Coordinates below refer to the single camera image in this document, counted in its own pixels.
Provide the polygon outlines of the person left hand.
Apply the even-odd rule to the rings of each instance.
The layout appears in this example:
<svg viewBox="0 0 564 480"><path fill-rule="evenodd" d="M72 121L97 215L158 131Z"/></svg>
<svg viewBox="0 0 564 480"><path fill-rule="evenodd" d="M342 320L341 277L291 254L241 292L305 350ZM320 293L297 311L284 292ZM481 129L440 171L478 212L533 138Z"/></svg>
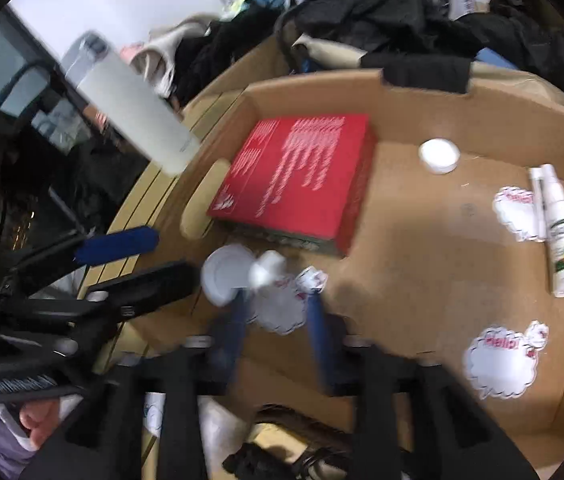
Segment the person left hand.
<svg viewBox="0 0 564 480"><path fill-rule="evenodd" d="M60 400L38 400L23 404L20 408L20 423L29 430L32 447L39 450L60 426Z"/></svg>

